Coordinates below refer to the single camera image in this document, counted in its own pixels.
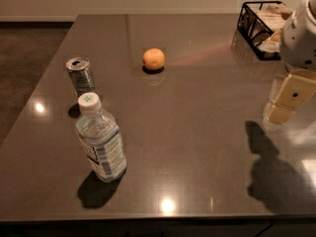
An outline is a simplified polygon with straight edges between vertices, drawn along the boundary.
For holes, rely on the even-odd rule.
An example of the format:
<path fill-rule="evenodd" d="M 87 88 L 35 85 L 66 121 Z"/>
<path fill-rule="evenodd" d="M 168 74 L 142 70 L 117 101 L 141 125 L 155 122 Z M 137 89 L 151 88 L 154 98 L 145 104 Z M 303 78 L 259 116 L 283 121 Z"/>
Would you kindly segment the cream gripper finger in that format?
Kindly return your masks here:
<path fill-rule="evenodd" d="M 315 71 L 294 69 L 278 76 L 271 88 L 264 119 L 274 124 L 286 123 L 315 93 Z"/>

